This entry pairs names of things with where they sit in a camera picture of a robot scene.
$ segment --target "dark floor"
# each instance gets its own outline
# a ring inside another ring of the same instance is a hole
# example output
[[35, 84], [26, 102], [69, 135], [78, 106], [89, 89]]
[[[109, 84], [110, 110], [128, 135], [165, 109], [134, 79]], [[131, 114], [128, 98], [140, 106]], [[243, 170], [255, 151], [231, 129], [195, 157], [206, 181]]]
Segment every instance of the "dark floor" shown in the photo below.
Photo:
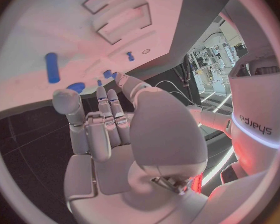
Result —
[[[176, 77], [172, 76], [172, 71], [147, 82], [154, 86], [169, 78], [185, 91]], [[162, 83], [160, 87], [167, 91], [175, 90], [169, 83]], [[124, 111], [134, 111], [123, 93], [118, 96]], [[178, 94], [176, 97], [188, 105], [186, 99]], [[85, 113], [98, 110], [95, 98], [83, 99], [83, 106]], [[219, 154], [216, 148], [209, 147], [209, 153], [213, 155], [209, 159], [209, 169], [225, 155], [228, 147], [222, 146]], [[60, 224], [76, 223], [66, 207], [63, 195], [64, 174], [68, 160], [73, 155], [68, 122], [64, 115], [58, 114], [52, 106], [47, 106], [0, 119], [0, 151], [12, 177], [38, 208]], [[203, 192], [210, 193], [213, 185], [206, 187]], [[24, 223], [1, 194], [0, 223]]]

